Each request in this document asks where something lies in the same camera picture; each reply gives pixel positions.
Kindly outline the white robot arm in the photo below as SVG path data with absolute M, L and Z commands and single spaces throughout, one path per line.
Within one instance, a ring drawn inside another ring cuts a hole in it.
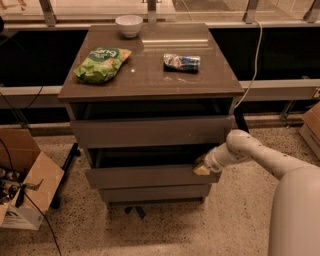
M 223 144 L 199 157 L 193 172 L 218 174 L 229 165 L 253 160 L 272 174 L 273 196 L 268 256 L 320 256 L 320 167 L 276 151 L 235 129 Z

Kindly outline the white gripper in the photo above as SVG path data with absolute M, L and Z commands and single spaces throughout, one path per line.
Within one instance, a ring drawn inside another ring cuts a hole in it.
M 232 162 L 232 154 L 226 144 L 210 150 L 206 155 L 198 157 L 193 172 L 199 176 L 208 176 L 210 172 L 219 173 Z

